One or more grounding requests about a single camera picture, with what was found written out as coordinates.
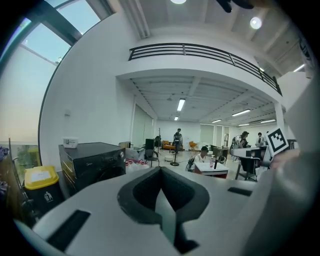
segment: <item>yellow trash bin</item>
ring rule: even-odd
[[[54,166],[37,166],[25,170],[25,192],[42,214],[64,201],[58,181]]]

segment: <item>white desk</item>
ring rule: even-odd
[[[209,162],[195,162],[194,172],[203,174],[203,175],[210,175],[210,176],[218,176],[221,178],[226,178],[229,168],[224,166],[222,163],[216,164],[216,169],[210,167]]]

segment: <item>orange chair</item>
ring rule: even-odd
[[[196,151],[197,143],[194,143],[193,141],[190,141],[190,142],[189,142],[189,146],[190,146],[191,151],[197,152],[197,151]]]

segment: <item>white ceiling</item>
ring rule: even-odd
[[[193,76],[149,76],[132,78],[134,86],[150,104],[160,120],[201,122],[237,126],[275,118],[274,104],[235,84]],[[177,111],[180,98],[186,99]],[[231,115],[242,110],[251,112]]]
[[[303,64],[295,26],[277,7],[255,7],[249,10],[231,2],[232,12],[226,13],[216,0],[186,0],[184,4],[174,4],[170,0],[135,2],[136,9],[132,1],[121,0],[123,6],[130,6],[125,10],[133,17],[131,22],[136,23],[138,30],[142,28],[141,38],[152,37],[153,29],[175,24],[202,24],[206,28],[210,25],[224,30],[232,38],[236,36],[239,42],[248,42],[248,45],[252,44],[259,49],[268,58],[256,56],[256,60],[271,77],[278,78]],[[140,17],[138,22],[134,19],[137,13]],[[250,27],[252,17],[262,20],[260,29]]]

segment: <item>black rubber pad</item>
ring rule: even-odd
[[[250,197],[252,194],[251,190],[246,190],[246,189],[238,188],[238,187],[230,187],[228,189],[228,191],[230,191],[232,193],[239,194],[239,195],[247,196],[247,197]]]
[[[48,239],[48,243],[60,251],[65,251],[81,227],[89,218],[90,213],[76,210]]]

